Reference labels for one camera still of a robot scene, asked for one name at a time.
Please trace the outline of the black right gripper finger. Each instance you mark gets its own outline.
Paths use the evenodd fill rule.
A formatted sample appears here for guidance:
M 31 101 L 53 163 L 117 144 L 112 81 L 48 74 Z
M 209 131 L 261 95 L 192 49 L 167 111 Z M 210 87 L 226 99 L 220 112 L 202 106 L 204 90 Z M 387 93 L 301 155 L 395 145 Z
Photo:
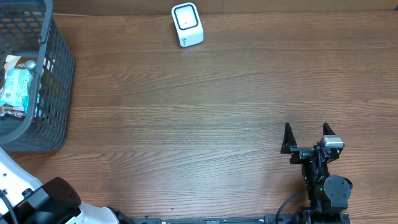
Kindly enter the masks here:
M 281 154 L 291 154 L 297 148 L 297 143 L 290 126 L 290 123 L 285 124 L 284 139 L 282 141 Z
M 335 135 L 334 131 L 330 128 L 328 123 L 323 123 L 323 135 Z

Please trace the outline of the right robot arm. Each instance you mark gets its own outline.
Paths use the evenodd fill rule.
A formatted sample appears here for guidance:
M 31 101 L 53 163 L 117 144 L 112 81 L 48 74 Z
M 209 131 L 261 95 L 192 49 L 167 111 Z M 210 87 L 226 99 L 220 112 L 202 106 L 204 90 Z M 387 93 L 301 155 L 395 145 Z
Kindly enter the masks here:
M 285 124 L 280 152 L 291 155 L 290 163 L 299 164 L 306 188 L 288 198 L 278 209 L 275 222 L 279 223 L 282 209 L 298 196 L 306 193 L 309 206 L 293 214 L 286 223 L 350 223 L 348 199 L 353 189 L 346 177 L 331 175 L 328 164 L 339 159 L 344 149 L 343 139 L 335 134 L 328 123 L 323 124 L 323 136 L 312 147 L 298 147 L 292 128 Z

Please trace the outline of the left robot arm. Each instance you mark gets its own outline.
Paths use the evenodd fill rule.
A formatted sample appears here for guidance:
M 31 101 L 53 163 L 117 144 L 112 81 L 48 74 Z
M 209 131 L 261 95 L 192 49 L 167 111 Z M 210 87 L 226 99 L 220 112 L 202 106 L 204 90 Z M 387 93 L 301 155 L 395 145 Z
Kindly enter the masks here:
M 1 150 L 1 223 L 132 222 L 119 210 L 82 202 L 75 189 L 61 177 L 41 183 Z

